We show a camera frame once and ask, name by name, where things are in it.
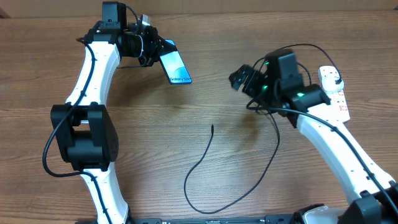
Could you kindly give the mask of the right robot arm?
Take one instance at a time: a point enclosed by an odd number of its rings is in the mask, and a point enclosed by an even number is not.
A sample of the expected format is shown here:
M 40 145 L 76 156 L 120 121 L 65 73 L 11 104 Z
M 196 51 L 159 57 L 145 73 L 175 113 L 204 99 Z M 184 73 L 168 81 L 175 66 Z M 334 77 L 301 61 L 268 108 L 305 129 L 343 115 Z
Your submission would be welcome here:
M 242 65 L 229 76 L 260 110 L 279 113 L 317 149 L 343 189 L 348 208 L 322 203 L 294 212 L 290 223 L 397 223 L 397 181 L 364 151 L 338 116 L 326 92 L 305 85 L 295 53 L 265 55 L 265 72 Z

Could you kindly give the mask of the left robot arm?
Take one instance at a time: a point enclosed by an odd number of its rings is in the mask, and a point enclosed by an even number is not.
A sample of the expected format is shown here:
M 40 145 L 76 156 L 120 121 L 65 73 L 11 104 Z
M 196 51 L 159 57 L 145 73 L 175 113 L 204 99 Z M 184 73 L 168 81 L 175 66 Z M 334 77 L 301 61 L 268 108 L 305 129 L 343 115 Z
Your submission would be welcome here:
M 50 112 L 53 132 L 64 162 L 72 175 L 87 185 L 97 211 L 97 223 L 132 223 L 130 208 L 121 193 L 115 162 L 119 140 L 106 109 L 113 75 L 124 57 L 136 58 L 140 67 L 159 62 L 172 85 L 185 85 L 192 78 L 175 42 L 162 38 L 148 16 L 127 21 L 131 8 L 105 1 L 102 18 L 80 38 L 85 61 L 78 81 L 62 105 Z

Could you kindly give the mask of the Samsung Galaxy smartphone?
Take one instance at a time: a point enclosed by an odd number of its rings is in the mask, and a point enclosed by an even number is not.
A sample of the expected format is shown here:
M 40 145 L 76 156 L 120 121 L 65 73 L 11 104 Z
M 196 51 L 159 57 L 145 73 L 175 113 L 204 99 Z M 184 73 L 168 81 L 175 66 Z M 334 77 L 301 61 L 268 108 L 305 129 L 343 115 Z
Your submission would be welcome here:
M 162 53 L 160 63 L 171 85 L 189 85 L 191 76 L 178 50 Z

